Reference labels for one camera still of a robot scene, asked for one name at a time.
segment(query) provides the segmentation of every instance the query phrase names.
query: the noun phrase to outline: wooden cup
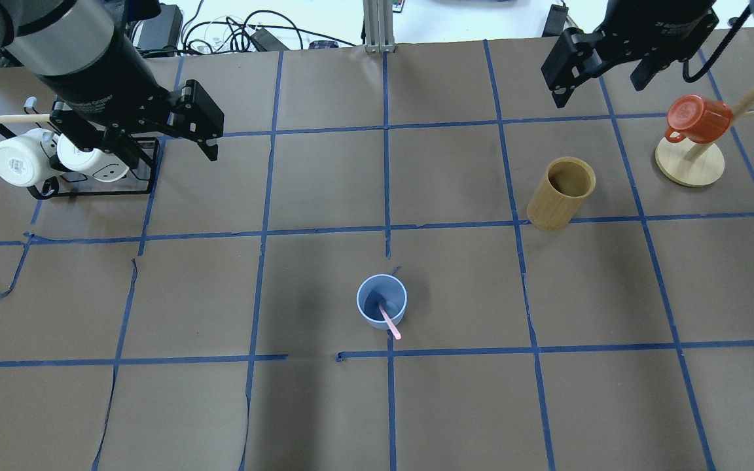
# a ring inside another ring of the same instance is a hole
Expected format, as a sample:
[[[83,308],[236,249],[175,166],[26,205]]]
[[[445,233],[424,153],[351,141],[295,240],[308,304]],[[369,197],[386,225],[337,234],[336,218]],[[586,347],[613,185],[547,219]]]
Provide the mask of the wooden cup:
[[[595,190],[595,182],[592,167],[580,158],[554,159],[529,200],[529,220],[538,229],[563,229]]]

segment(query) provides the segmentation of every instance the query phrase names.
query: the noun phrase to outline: white cup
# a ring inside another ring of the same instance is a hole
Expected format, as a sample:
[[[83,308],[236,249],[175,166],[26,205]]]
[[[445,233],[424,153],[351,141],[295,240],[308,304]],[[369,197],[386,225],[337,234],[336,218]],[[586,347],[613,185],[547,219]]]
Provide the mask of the white cup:
[[[25,134],[0,142],[0,177],[14,186],[30,187],[62,175],[51,168],[57,136],[46,129],[34,128]]]
[[[90,175],[99,182],[111,183],[120,180],[130,170],[115,155],[98,149],[84,152],[65,135],[60,136],[57,157],[60,158],[60,163],[65,165],[67,169]]]

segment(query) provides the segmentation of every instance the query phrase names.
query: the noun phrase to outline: orange mug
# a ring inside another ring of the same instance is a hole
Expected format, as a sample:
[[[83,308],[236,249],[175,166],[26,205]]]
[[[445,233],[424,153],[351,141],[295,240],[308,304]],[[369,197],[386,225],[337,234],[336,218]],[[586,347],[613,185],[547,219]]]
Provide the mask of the orange mug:
[[[700,95],[680,96],[668,110],[665,139],[674,144],[686,137],[693,143],[712,143],[729,129],[731,122],[732,111],[723,101]]]

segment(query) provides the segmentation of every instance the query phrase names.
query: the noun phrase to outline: white background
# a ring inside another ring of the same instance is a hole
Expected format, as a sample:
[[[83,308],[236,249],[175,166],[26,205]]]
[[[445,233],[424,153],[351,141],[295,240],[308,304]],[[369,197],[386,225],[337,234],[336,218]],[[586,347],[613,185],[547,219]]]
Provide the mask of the white background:
[[[175,4],[185,13],[188,21],[197,9],[198,0],[162,0]],[[406,0],[403,12],[395,13],[396,43],[441,43],[472,41],[478,39],[533,38],[542,34],[551,0]],[[578,26],[589,32],[604,19],[606,0],[569,0],[569,15]],[[719,29],[728,27],[729,18],[745,9],[747,0],[718,0],[715,12],[721,19]],[[194,23],[210,21],[222,15],[245,18],[257,9],[269,9],[287,15],[298,27],[335,36],[354,44],[363,24],[362,0],[204,0],[200,15]],[[285,25],[284,20],[273,15],[256,15],[251,23]],[[746,22],[754,26],[754,18]],[[289,48],[298,48],[296,35],[284,29],[271,30]],[[191,39],[213,41],[224,39],[225,26],[212,25],[203,35],[204,27],[194,32]],[[317,37],[305,36],[305,45]]]

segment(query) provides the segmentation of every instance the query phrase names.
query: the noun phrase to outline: metal frame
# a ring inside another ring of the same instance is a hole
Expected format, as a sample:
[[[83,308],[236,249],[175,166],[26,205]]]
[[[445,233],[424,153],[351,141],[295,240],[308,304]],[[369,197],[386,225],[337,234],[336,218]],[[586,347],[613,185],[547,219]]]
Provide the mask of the metal frame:
[[[395,51],[395,33],[391,23],[391,0],[363,0],[365,51]]]

